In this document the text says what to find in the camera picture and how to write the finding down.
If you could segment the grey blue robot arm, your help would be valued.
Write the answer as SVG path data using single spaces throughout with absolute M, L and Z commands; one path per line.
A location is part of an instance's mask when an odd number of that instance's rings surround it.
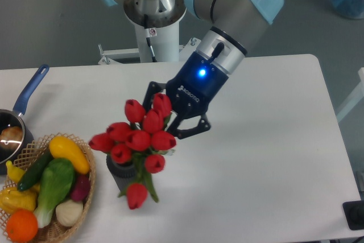
M 165 91 L 176 118 L 167 131 L 179 139 L 208 131 L 209 103 L 273 23 L 284 0 L 103 0 L 120 6 L 134 25 L 143 63 L 179 59 L 179 23 L 186 13 L 211 24 L 177 75 L 151 82 L 143 106 Z

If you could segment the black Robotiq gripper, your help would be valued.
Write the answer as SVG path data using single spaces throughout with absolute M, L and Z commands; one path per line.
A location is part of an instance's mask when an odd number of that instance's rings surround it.
M 151 109 L 155 95 L 166 94 L 176 114 L 167 132 L 178 139 L 186 139 L 211 129 L 205 113 L 227 79 L 228 76 L 214 64 L 193 52 L 176 76 L 167 83 L 149 83 L 142 106 Z M 199 120 L 194 126 L 179 128 L 184 120 L 196 116 L 199 116 Z

